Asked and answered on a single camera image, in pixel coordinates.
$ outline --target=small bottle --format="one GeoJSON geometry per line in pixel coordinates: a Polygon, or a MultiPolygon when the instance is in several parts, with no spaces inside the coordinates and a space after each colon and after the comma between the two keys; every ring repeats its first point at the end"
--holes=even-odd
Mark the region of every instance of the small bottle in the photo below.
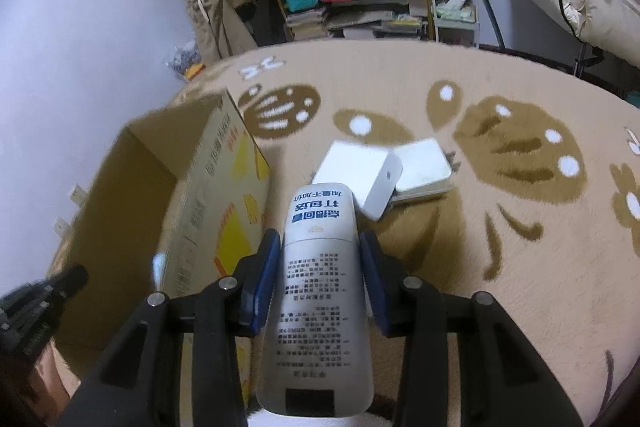
{"type": "Polygon", "coordinates": [[[373,400],[358,231],[346,185],[307,185],[291,201],[261,377],[258,402],[276,414],[354,416],[373,400]]]}

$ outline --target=open cardboard box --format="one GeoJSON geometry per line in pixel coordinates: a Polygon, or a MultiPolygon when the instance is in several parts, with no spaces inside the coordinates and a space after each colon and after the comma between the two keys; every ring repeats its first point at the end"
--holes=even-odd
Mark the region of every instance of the open cardboard box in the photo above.
{"type": "MultiPolygon", "coordinates": [[[[89,273],[55,336],[68,391],[154,290],[156,253],[166,252],[157,286],[173,298],[201,291],[257,250],[269,179],[226,91],[149,113],[121,131],[50,270],[79,263],[89,273]]],[[[246,397],[250,343],[239,341],[246,397]]],[[[183,381],[190,380],[189,347],[185,341],[183,381]]],[[[183,401],[190,386],[181,393],[183,401]]]]}

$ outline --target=white wall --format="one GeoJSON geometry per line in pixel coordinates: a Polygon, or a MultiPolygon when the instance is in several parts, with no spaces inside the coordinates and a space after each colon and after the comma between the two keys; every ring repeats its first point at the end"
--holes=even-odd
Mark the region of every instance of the white wall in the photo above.
{"type": "Polygon", "coordinates": [[[180,89],[182,0],[0,0],[0,295],[44,275],[119,128],[180,89]]]}
{"type": "MultiPolygon", "coordinates": [[[[572,65],[580,43],[553,22],[531,0],[489,0],[500,26],[504,45],[514,50],[551,58],[572,65]]],[[[479,2],[480,42],[497,46],[498,41],[487,15],[479,2]]],[[[615,85],[622,85],[623,61],[606,54],[606,60],[588,71],[615,85]]]]}

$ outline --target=wall outlet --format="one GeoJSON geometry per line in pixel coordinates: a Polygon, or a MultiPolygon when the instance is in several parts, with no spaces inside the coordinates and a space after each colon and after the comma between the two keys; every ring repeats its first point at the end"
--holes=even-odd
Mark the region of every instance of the wall outlet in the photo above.
{"type": "Polygon", "coordinates": [[[73,201],[77,206],[82,206],[84,204],[84,200],[86,199],[86,190],[82,188],[80,185],[74,185],[74,188],[69,192],[69,199],[73,201]]]}
{"type": "Polygon", "coordinates": [[[53,231],[56,232],[63,239],[66,234],[71,230],[71,226],[61,217],[56,218],[56,222],[53,224],[53,231]]]}

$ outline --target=screw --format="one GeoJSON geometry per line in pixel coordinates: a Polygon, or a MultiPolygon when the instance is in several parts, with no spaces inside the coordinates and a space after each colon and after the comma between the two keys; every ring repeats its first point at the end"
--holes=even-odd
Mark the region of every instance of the screw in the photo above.
{"type": "Polygon", "coordinates": [[[220,286],[223,290],[232,290],[233,288],[238,286],[238,279],[227,275],[226,277],[220,279],[220,281],[218,282],[218,286],[220,286]]]}
{"type": "Polygon", "coordinates": [[[159,306],[163,302],[164,302],[164,294],[161,292],[152,293],[146,298],[146,303],[149,306],[159,306]]]}
{"type": "Polygon", "coordinates": [[[494,303],[494,297],[491,295],[491,293],[487,293],[487,292],[476,293],[474,295],[474,299],[476,300],[476,302],[484,306],[490,306],[491,304],[494,303]]]}
{"type": "Polygon", "coordinates": [[[405,288],[408,288],[410,290],[417,290],[420,286],[422,286],[422,281],[419,277],[410,275],[409,277],[404,278],[402,284],[404,284],[405,288]]]}

